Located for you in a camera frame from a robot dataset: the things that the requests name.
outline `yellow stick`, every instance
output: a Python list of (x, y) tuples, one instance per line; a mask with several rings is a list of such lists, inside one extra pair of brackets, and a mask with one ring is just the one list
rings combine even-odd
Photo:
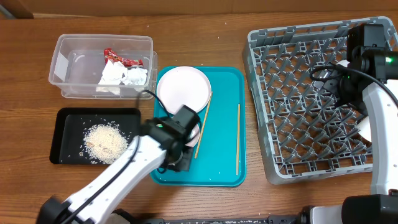
[(207, 119), (207, 113), (209, 112), (210, 102), (211, 102), (211, 98), (212, 98), (212, 97), (213, 97), (213, 92), (211, 92), (209, 102), (207, 103), (205, 119), (203, 120), (203, 126), (201, 127), (201, 130), (200, 130), (199, 142), (198, 142), (197, 151), (196, 151), (196, 153), (195, 153), (195, 159), (198, 157), (199, 147), (200, 147), (200, 143), (201, 143), (201, 137), (203, 136), (203, 130), (205, 129), (205, 124), (206, 124), (206, 119)]
[(239, 138), (241, 133), (241, 105), (238, 104), (238, 136), (236, 137), (236, 175), (239, 174)]

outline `wooden table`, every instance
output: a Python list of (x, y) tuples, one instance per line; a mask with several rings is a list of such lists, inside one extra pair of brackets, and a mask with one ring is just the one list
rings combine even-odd
[[(124, 100), (70, 100), (48, 81), (50, 62), (62, 34), (148, 35), (169, 65), (236, 67), (249, 31), (280, 26), (387, 16), (397, 11), (142, 16), (0, 21), (0, 223), (34, 223), (40, 206), (80, 190), (102, 166), (63, 166), (49, 161), (55, 116), (66, 106), (133, 106)], [(336, 205), (369, 193), (371, 174), (290, 185), (266, 180), (257, 140), (256, 113), (246, 85), (248, 174), (236, 188), (164, 187), (146, 177), (119, 205), (138, 217), (244, 218), (296, 214), (306, 205)], [(140, 108), (153, 115), (153, 100)]]

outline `blue tray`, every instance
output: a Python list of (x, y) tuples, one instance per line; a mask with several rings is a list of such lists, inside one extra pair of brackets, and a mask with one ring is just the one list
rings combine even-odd
[[(172, 68), (175, 67), (166, 67), (160, 71), (157, 83)], [(208, 77), (213, 91), (198, 158), (194, 158), (195, 146), (189, 171), (168, 170), (164, 174), (160, 174), (155, 170), (150, 176), (160, 185), (238, 186), (246, 178), (246, 117), (243, 74), (238, 69), (231, 67), (196, 68)], [(239, 174), (236, 175), (238, 103), (241, 104), (241, 133)], [(206, 108), (199, 112), (202, 122), (205, 113)], [(157, 101), (154, 116), (166, 116)]]

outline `white sticker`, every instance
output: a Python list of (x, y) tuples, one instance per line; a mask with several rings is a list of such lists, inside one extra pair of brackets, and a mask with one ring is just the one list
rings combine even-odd
[(58, 53), (54, 74), (58, 76), (63, 82), (65, 81), (65, 77), (67, 76), (68, 64), (68, 59), (61, 53)]

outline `gray dish rack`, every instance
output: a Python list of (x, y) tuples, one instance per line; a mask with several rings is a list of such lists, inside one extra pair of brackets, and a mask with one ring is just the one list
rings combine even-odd
[(243, 51), (254, 99), (268, 181), (287, 184), (372, 171), (371, 143), (355, 128), (364, 116), (316, 90), (312, 68), (346, 59), (346, 35), (362, 23), (384, 25), (386, 45), (398, 50), (387, 17), (253, 30)]

